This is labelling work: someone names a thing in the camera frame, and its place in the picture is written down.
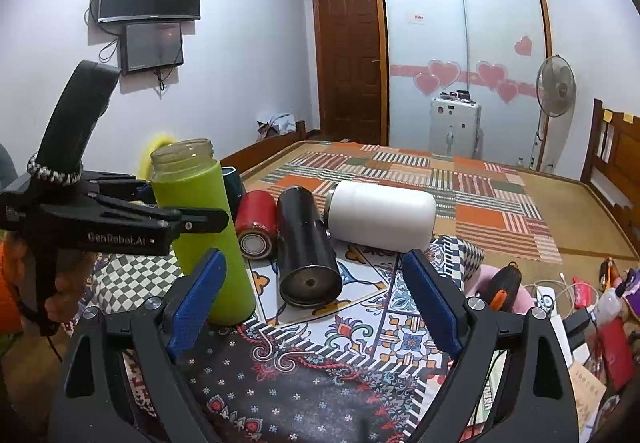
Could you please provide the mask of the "left hand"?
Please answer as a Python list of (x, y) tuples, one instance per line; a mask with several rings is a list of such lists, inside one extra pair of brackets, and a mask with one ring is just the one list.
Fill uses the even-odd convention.
[[(26, 274), (26, 258), (30, 254), (24, 239), (15, 233), (6, 233), (1, 243), (1, 335), (21, 333), (26, 321), (18, 310), (18, 299), (26, 289), (23, 284)], [(96, 254), (72, 251), (72, 262), (58, 268), (56, 294), (46, 301), (48, 319), (67, 323), (78, 310), (78, 301), (84, 294), (85, 282), (89, 277)]]

